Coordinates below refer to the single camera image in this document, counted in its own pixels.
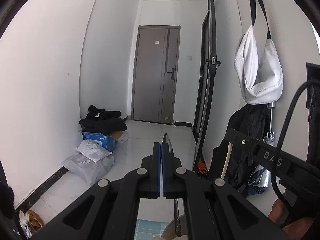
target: cardboard box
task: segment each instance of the cardboard box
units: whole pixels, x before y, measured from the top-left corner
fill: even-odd
[[[116,140],[108,135],[103,135],[101,133],[82,132],[82,137],[84,140],[95,141],[110,152],[113,152],[116,147]]]

